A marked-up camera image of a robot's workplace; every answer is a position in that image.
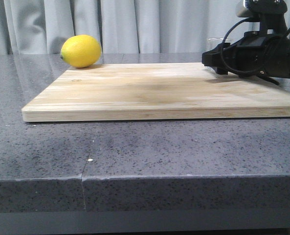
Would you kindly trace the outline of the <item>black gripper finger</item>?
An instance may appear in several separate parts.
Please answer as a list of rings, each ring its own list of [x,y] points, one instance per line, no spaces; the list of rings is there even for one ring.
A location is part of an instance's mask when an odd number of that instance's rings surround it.
[[[204,66],[213,69],[216,74],[228,74],[228,70],[223,64],[223,60],[221,58],[221,46],[216,46],[214,49],[204,52],[201,57],[201,62]]]

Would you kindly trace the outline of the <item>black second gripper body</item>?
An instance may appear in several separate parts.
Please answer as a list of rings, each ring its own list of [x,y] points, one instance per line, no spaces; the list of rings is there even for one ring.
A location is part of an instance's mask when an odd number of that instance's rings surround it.
[[[233,44],[221,43],[221,58],[228,72],[240,76],[257,75],[275,51],[281,34],[261,35],[248,31]]]

